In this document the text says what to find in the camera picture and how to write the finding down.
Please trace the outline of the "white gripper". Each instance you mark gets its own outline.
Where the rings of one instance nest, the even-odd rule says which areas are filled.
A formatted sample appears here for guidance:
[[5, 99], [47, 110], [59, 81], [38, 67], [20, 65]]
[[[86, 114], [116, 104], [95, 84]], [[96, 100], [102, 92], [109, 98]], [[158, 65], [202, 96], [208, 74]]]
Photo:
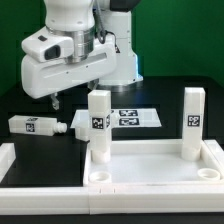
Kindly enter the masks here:
[[51, 95], [53, 109], [59, 110], [57, 92], [89, 81], [88, 89], [95, 90], [99, 84], [98, 78], [112, 73], [116, 65], [113, 41], [96, 44], [86, 60], [75, 64], [66, 64], [63, 59], [39, 63], [32, 57], [25, 56], [22, 61], [22, 87], [34, 99]]

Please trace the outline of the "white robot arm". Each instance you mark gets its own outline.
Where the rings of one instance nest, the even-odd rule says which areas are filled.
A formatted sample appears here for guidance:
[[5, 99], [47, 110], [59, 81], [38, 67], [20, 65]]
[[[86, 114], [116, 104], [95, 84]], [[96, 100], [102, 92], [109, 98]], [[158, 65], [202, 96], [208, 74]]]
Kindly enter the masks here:
[[34, 99], [86, 83], [88, 88], [128, 90], [139, 85], [132, 50], [132, 10], [141, 0], [43, 0], [45, 25], [22, 41], [23, 90]]

